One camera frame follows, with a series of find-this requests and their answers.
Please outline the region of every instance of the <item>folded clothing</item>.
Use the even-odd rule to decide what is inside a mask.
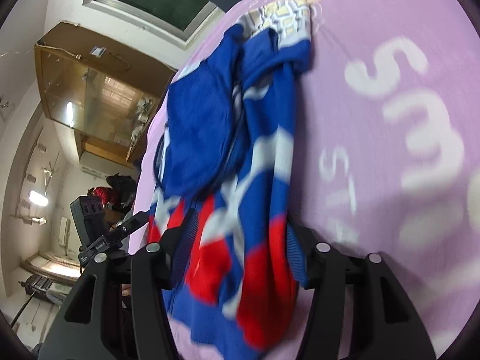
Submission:
[[[226,360],[260,357],[290,323],[294,80],[310,66],[310,48],[307,2],[277,1],[240,17],[169,88],[148,241],[197,210],[190,261],[164,302],[193,341],[215,345]]]

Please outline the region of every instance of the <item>wooden cabinet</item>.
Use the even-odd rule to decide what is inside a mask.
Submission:
[[[45,116],[78,132],[83,149],[126,164],[145,150],[146,130],[175,70],[96,32],[59,23],[35,45]]]

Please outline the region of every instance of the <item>pink bed sheet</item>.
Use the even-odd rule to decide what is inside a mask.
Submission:
[[[273,1],[238,3],[186,66],[241,14]],[[379,251],[440,356],[480,299],[480,39],[456,0],[309,2],[314,57],[298,83],[290,209],[342,252]],[[152,200],[165,105],[148,132],[135,211]],[[144,232],[131,236],[131,253]],[[311,296],[300,291],[266,359],[295,358]],[[171,327],[186,360],[221,358]]]

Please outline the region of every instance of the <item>purple fabric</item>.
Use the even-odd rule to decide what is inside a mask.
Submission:
[[[272,1],[238,3],[187,66],[241,14]],[[290,209],[342,252],[379,251],[440,356],[480,299],[479,37],[456,0],[310,2],[313,68],[298,86]],[[135,210],[152,200],[165,115],[150,127]],[[130,237],[130,252],[142,234]],[[299,293],[268,360],[296,356],[311,296]],[[180,323],[172,332],[186,360],[221,358]]]

